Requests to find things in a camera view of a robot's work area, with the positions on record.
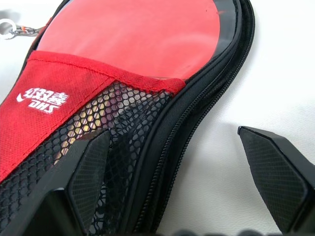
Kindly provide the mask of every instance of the metal keychain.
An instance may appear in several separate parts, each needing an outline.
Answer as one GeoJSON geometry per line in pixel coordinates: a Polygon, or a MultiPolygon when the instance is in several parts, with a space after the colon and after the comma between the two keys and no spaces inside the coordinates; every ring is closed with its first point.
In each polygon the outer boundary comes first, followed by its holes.
{"type": "Polygon", "coordinates": [[[10,29],[6,34],[0,34],[0,39],[12,39],[15,36],[37,36],[43,29],[43,27],[34,29],[31,27],[17,26],[10,19],[0,19],[0,25],[4,23],[10,24],[12,29],[10,29]]]}

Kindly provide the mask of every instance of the black plastic piece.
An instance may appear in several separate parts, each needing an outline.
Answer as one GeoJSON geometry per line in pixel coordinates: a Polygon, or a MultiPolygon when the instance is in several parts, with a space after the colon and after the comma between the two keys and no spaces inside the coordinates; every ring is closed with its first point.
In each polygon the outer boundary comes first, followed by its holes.
{"type": "Polygon", "coordinates": [[[315,233],[315,166],[286,138],[241,126],[255,185],[283,233],[315,233]]]}
{"type": "Polygon", "coordinates": [[[89,232],[110,143],[109,131],[82,136],[38,182],[1,236],[80,236],[89,232]]]}

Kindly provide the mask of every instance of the black zipper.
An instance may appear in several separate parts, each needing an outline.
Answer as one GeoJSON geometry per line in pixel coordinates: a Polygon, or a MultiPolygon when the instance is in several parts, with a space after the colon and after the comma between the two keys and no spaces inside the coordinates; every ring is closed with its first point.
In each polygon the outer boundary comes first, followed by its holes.
{"type": "MultiPolygon", "coordinates": [[[[173,185],[174,185],[174,182],[175,182],[175,179],[176,179],[176,176],[177,176],[180,164],[182,162],[182,159],[184,157],[185,151],[187,149],[187,146],[188,146],[188,144],[189,144],[193,134],[195,133],[195,131],[196,131],[197,127],[199,126],[199,124],[201,123],[201,121],[205,118],[205,116],[208,114],[208,112],[214,107],[214,105],[217,103],[217,101],[222,97],[222,95],[226,92],[228,87],[231,85],[231,83],[235,79],[236,75],[238,74],[239,70],[241,69],[242,65],[244,64],[247,55],[249,54],[249,51],[250,51],[250,48],[251,48],[252,42],[253,42],[253,37],[254,37],[255,20],[254,20],[253,8],[252,8],[252,5],[249,2],[249,0],[245,0],[245,4],[248,7],[246,10],[248,11],[248,13],[249,13],[249,15],[251,16],[251,19],[252,19],[252,22],[251,22],[251,25],[252,25],[251,35],[250,35],[250,38],[249,38],[248,45],[247,45],[247,47],[245,49],[245,53],[243,54],[240,62],[238,63],[236,69],[234,70],[233,74],[227,80],[227,82],[225,83],[224,87],[221,90],[218,91],[217,96],[214,98],[214,100],[211,102],[211,104],[208,106],[208,108],[202,114],[202,116],[200,117],[200,119],[198,120],[196,125],[194,126],[193,130],[191,131],[189,137],[187,138],[187,140],[185,142],[185,145],[184,145],[184,147],[183,147],[183,149],[181,151],[181,155],[179,157],[179,160],[177,162],[173,178],[172,178],[172,180],[170,182],[170,186],[169,186],[169,188],[167,190],[166,197],[164,199],[164,203],[163,203],[163,205],[162,205],[162,207],[160,209],[160,213],[159,213],[158,217],[156,218],[156,221],[153,222],[152,230],[150,232],[155,232],[157,230],[157,228],[158,228],[158,226],[160,224],[160,221],[161,221],[161,219],[162,219],[162,217],[164,215],[164,212],[165,212],[165,209],[166,209],[169,197],[171,195],[171,191],[172,191],[172,188],[173,188],[173,185]]],[[[145,213],[146,213],[146,211],[147,211],[147,209],[149,207],[150,199],[152,197],[152,194],[154,193],[154,189],[155,189],[156,183],[157,183],[157,181],[159,179],[160,172],[162,170],[164,161],[165,161],[165,159],[166,159],[166,157],[168,155],[169,146],[171,145],[171,143],[172,143],[172,141],[173,141],[173,139],[174,139],[178,129],[181,127],[183,121],[185,121],[185,119],[197,107],[197,104],[200,102],[201,99],[207,99],[208,97],[213,96],[213,93],[212,93],[213,85],[218,81],[218,79],[221,78],[222,74],[225,73],[229,68],[230,68],[230,63],[228,63],[224,67],[222,72],[195,98],[195,100],[184,111],[184,113],[182,114],[182,116],[180,117],[180,119],[177,121],[177,123],[175,124],[174,128],[172,129],[172,131],[171,131],[171,133],[170,133],[170,135],[169,135],[169,137],[168,137],[168,139],[165,142],[165,145],[163,147],[163,151],[162,151],[161,156],[160,156],[159,161],[158,161],[158,167],[156,168],[156,171],[154,173],[154,178],[153,178],[153,180],[151,181],[151,184],[150,184],[148,195],[147,195],[147,197],[145,199],[145,204],[143,205],[143,207],[142,207],[142,209],[140,211],[141,213],[140,213],[140,215],[138,217],[138,220],[136,222],[136,225],[134,227],[134,231],[133,231],[134,233],[139,232],[140,227],[142,226],[142,223],[143,223],[144,217],[145,217],[145,213]]]]}

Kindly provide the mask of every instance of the table tennis paddle case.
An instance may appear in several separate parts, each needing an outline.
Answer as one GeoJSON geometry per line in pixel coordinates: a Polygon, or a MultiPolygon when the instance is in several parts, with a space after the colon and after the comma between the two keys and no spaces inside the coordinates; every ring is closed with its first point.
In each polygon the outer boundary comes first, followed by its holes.
{"type": "Polygon", "coordinates": [[[248,0],[64,0],[0,106],[2,235],[155,232],[254,28],[248,0]]]}

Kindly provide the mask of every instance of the zipper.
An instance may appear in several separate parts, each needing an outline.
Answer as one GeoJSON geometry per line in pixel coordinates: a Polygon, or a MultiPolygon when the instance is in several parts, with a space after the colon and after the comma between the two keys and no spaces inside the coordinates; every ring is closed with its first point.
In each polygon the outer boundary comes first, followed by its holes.
{"type": "MultiPolygon", "coordinates": [[[[252,19],[252,22],[251,22],[251,24],[252,24],[251,35],[250,35],[250,38],[249,38],[248,45],[247,45],[247,47],[245,49],[245,53],[243,54],[240,62],[238,63],[236,69],[234,70],[233,74],[230,76],[228,81],[225,83],[224,87],[218,92],[217,96],[214,98],[214,100],[208,106],[206,111],[202,114],[202,116],[200,117],[200,119],[198,120],[198,122],[196,123],[194,128],[192,129],[189,137],[187,138],[187,140],[185,142],[185,145],[184,145],[184,147],[183,147],[183,149],[181,151],[181,155],[179,157],[179,160],[177,162],[177,165],[176,165],[176,168],[175,168],[175,172],[174,172],[173,178],[172,178],[172,180],[170,182],[170,186],[169,186],[169,188],[167,190],[167,194],[166,194],[166,197],[164,199],[164,203],[163,203],[163,205],[161,207],[160,213],[159,213],[156,221],[153,222],[153,225],[151,227],[152,232],[155,232],[158,229],[158,226],[159,226],[159,224],[161,222],[161,219],[162,219],[162,217],[164,215],[164,212],[165,212],[168,200],[170,198],[171,191],[172,191],[172,188],[174,186],[174,182],[175,182],[175,179],[176,179],[179,167],[181,165],[181,162],[183,160],[184,154],[186,152],[186,149],[188,147],[189,142],[191,141],[191,138],[192,138],[193,134],[195,133],[195,131],[196,131],[197,127],[199,126],[199,124],[201,123],[201,121],[208,114],[208,112],[214,107],[214,105],[217,103],[217,101],[223,96],[223,94],[226,92],[226,90],[232,84],[233,80],[235,79],[236,75],[238,74],[238,72],[240,71],[242,65],[244,64],[247,55],[249,54],[249,51],[250,51],[250,48],[251,48],[252,42],[253,42],[253,37],[254,37],[255,19],[253,17],[254,16],[254,12],[253,12],[253,8],[252,8],[252,5],[251,5],[250,1],[249,0],[245,0],[245,1],[246,1],[245,4],[248,7],[247,11],[249,12],[249,15],[251,16],[251,19],[252,19]]],[[[144,205],[143,205],[143,207],[142,207],[142,209],[140,211],[140,215],[139,215],[138,220],[136,222],[136,225],[134,227],[134,230],[133,230],[134,233],[139,232],[140,227],[142,226],[142,222],[144,220],[145,213],[147,212],[147,209],[149,207],[150,199],[151,199],[151,197],[152,197],[152,195],[154,193],[154,189],[155,189],[156,183],[157,183],[157,181],[159,179],[158,177],[160,175],[160,172],[161,172],[161,169],[163,167],[164,161],[165,161],[165,159],[167,157],[169,146],[171,145],[171,142],[173,141],[173,139],[174,139],[178,129],[181,127],[183,121],[191,114],[191,112],[194,110],[194,108],[197,106],[197,104],[200,102],[200,100],[211,96],[211,94],[209,94],[209,90],[214,85],[214,83],[216,83],[218,81],[218,79],[222,76],[222,74],[226,72],[226,70],[230,66],[231,61],[232,60],[230,60],[230,62],[224,67],[224,69],[221,71],[221,73],[188,106],[188,108],[184,111],[184,113],[182,114],[182,116],[180,117],[180,119],[177,121],[177,123],[175,124],[174,128],[172,129],[172,131],[171,131],[169,137],[167,138],[167,141],[165,142],[165,145],[163,147],[163,151],[161,153],[160,159],[158,161],[157,168],[156,168],[155,173],[154,173],[154,178],[152,179],[151,184],[150,184],[148,195],[147,195],[147,197],[145,199],[144,205]]]]}

